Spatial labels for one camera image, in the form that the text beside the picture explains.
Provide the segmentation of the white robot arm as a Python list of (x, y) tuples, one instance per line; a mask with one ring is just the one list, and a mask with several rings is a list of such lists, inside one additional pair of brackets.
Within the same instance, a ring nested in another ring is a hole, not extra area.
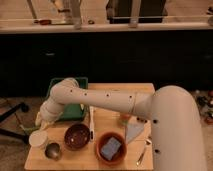
[(193, 96), (179, 86), (155, 93), (81, 88), (74, 78), (56, 83), (37, 114), (43, 127), (56, 122), (67, 104), (84, 104), (151, 121), (155, 171), (207, 171), (199, 110)]

